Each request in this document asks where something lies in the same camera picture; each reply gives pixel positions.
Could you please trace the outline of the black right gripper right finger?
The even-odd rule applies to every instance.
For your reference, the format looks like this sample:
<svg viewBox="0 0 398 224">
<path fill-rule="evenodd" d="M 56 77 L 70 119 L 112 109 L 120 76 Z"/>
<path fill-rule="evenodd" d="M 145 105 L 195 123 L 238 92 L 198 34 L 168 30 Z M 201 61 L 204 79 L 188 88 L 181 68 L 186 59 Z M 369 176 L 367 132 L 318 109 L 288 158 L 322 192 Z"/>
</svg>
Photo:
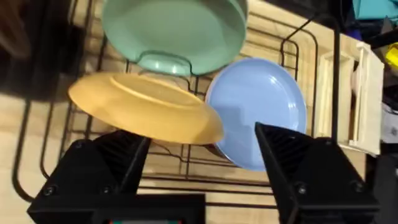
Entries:
<svg viewBox="0 0 398 224">
<path fill-rule="evenodd" d="M 257 122 L 280 223 L 372 223 L 379 203 L 330 138 Z"/>
</svg>

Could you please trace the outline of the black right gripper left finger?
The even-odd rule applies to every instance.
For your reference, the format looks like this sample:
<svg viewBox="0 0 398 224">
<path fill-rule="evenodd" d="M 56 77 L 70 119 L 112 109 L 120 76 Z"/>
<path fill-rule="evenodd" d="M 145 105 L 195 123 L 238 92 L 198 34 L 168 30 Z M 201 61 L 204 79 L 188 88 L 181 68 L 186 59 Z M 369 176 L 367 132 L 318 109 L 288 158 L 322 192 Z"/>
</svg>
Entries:
<svg viewBox="0 0 398 224">
<path fill-rule="evenodd" d="M 150 143 L 127 131 L 73 142 L 28 214 L 87 212 L 104 207 L 108 200 L 135 196 Z"/>
</svg>

